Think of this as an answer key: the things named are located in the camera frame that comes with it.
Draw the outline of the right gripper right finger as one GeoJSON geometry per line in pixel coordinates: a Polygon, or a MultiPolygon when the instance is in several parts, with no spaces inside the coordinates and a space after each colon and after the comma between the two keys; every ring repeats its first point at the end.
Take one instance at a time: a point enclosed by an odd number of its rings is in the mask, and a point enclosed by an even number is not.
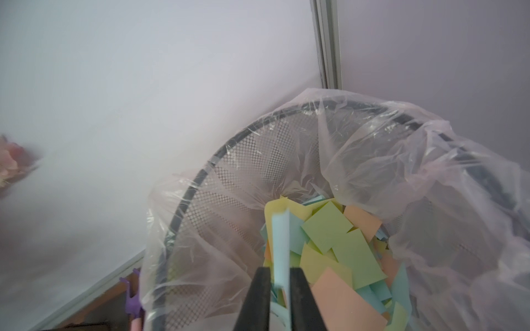
{"type": "Polygon", "coordinates": [[[301,268],[290,269],[290,307],[292,330],[327,330],[309,282],[301,268]]]}

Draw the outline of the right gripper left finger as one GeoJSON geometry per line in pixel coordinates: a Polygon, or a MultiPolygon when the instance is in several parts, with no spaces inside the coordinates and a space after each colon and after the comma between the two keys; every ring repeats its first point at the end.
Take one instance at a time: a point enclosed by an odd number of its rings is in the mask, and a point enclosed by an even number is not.
{"type": "Polygon", "coordinates": [[[269,331],[271,303],[271,271],[268,267],[259,267],[233,331],[269,331]]]}

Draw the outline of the light blue sticky note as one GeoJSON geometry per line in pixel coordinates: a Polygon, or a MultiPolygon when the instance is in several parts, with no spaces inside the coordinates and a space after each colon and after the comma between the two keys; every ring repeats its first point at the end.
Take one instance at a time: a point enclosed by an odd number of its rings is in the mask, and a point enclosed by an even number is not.
{"type": "Polygon", "coordinates": [[[272,240],[275,287],[289,290],[290,275],[290,212],[272,216],[272,240]]]}

